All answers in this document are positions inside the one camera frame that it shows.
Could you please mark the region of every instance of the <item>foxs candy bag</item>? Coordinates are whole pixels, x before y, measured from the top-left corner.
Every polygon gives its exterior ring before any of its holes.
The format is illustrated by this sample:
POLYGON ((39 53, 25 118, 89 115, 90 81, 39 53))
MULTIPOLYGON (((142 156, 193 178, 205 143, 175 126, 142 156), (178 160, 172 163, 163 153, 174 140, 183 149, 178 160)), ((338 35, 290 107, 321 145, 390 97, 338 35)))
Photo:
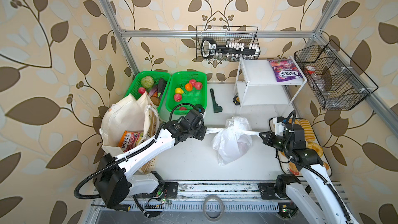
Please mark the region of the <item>foxs candy bag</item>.
POLYGON ((277 82, 286 82, 302 77, 292 60, 269 60, 277 82))

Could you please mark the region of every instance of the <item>plastic container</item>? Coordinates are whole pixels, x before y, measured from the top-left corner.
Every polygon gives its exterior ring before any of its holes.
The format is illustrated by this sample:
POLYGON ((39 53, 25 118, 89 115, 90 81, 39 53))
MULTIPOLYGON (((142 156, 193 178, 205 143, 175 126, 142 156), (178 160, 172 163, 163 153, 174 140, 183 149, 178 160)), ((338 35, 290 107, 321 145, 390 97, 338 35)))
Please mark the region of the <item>plastic container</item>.
MULTIPOLYGON (((181 103, 191 103, 193 105, 201 104, 205 109, 207 106, 207 76, 203 72, 176 72, 172 76, 172 80, 170 82, 169 90, 167 92, 166 99, 166 108, 169 112, 172 109, 181 103), (193 87, 191 92, 188 92, 185 89, 185 84, 189 82, 190 79, 195 79, 197 82, 202 82, 203 88, 201 90, 197 90, 193 87), (180 102, 176 102, 174 100, 174 95, 176 94, 176 88, 181 87, 184 93, 182 94, 182 100, 180 102)), ((184 106, 187 110, 178 110, 174 111, 176 115, 186 115, 191 109, 191 106, 184 106)))
MULTIPOLYGON (((138 92, 138 88, 142 87, 141 79, 148 75, 153 78, 153 81, 155 83, 159 82, 159 79, 161 79, 161 78, 163 78, 165 81, 167 81, 166 87, 164 88, 164 93, 167 92, 167 88, 168 88, 168 86, 170 84, 170 80, 171 80, 171 75, 169 73, 157 72, 157 71, 143 71, 135 77, 134 81, 132 82, 132 84, 130 85, 129 89, 126 92, 125 97, 128 96, 129 93, 131 93, 131 95, 138 100, 141 96, 141 94, 138 92)), ((162 107, 162 104, 163 104, 163 101, 165 98, 166 97, 164 97, 164 95, 163 95, 162 99, 160 100, 159 106, 158 106, 158 112, 160 111, 160 108, 162 107)))

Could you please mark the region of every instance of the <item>cabbage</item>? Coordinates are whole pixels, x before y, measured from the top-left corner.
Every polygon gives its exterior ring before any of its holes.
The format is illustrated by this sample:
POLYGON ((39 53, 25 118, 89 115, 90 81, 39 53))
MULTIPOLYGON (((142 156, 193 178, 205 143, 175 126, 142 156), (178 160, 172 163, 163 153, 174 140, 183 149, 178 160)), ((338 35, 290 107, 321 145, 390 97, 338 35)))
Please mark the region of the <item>cabbage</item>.
POLYGON ((149 75, 145 76, 144 78, 142 78, 141 84, 146 89, 151 88, 154 84, 153 78, 150 77, 149 75))

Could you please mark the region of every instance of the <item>wire basket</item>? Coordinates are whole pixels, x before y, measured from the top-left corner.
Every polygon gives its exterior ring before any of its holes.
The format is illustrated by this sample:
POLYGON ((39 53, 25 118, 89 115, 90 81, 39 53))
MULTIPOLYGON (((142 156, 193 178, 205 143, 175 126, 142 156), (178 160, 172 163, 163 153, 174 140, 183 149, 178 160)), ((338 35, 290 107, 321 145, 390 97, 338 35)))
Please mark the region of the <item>wire basket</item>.
POLYGON ((261 52, 257 30, 247 26, 196 26, 196 60, 257 60, 261 52))
POLYGON ((333 40, 299 50, 295 59, 323 110, 351 110, 379 88, 333 40), (349 65, 340 60, 338 51, 347 57, 349 65))

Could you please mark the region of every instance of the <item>white plastic bag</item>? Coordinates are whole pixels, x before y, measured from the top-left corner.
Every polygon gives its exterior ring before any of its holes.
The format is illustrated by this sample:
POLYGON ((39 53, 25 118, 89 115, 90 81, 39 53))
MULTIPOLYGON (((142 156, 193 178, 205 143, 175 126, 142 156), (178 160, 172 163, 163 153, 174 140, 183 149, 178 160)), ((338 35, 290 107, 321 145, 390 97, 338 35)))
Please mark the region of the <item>white plastic bag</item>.
POLYGON ((244 117, 228 119, 225 128, 207 128, 206 134, 214 132, 218 133, 211 145, 218 152, 219 165, 226 165, 246 154, 251 148, 251 135, 259 137, 259 132, 252 132, 244 117))

